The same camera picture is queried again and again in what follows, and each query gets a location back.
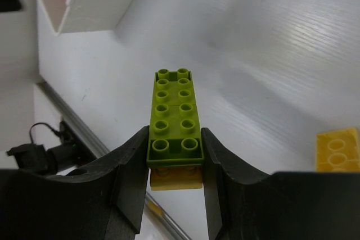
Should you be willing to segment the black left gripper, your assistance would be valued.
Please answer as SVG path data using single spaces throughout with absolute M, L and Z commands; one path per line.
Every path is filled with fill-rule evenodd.
M 24 10 L 22 0 L 0 0 L 0 13 L 19 12 Z

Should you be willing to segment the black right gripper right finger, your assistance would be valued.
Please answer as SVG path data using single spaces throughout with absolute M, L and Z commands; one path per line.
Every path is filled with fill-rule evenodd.
M 202 128 L 210 239 L 358 239 L 359 174 L 268 175 Z

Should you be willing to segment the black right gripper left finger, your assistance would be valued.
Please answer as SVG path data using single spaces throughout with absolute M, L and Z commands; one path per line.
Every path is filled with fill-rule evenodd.
M 1 170 L 2 239 L 134 239 L 148 180 L 149 128 L 68 175 Z

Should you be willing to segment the pale yellow lego brick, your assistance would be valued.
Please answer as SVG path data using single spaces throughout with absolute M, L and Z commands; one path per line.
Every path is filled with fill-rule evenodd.
M 152 191 L 201 189 L 202 168 L 196 166 L 151 169 L 150 187 Z

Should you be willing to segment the yellow 2x4 lego brick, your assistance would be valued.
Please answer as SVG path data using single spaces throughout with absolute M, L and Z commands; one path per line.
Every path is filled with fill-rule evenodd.
M 317 172 L 359 172 L 359 132 L 355 127 L 318 133 Z

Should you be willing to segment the long green lego plate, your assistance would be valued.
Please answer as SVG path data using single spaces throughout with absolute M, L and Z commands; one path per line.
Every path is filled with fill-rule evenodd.
M 147 165 L 151 169 L 202 166 L 201 128 L 192 73 L 185 69 L 155 73 Z

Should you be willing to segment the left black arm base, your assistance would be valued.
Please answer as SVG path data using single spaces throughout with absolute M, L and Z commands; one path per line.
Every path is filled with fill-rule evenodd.
M 15 158 L 20 169 L 38 175 L 55 175 L 71 167 L 81 167 L 96 160 L 95 154 L 66 122 L 61 121 L 58 130 L 44 122 L 35 123 L 31 127 L 37 125 L 46 126 L 60 140 L 60 144 L 48 149 L 42 144 L 35 144 L 30 129 L 30 143 L 12 147 L 6 152 L 7 156 Z

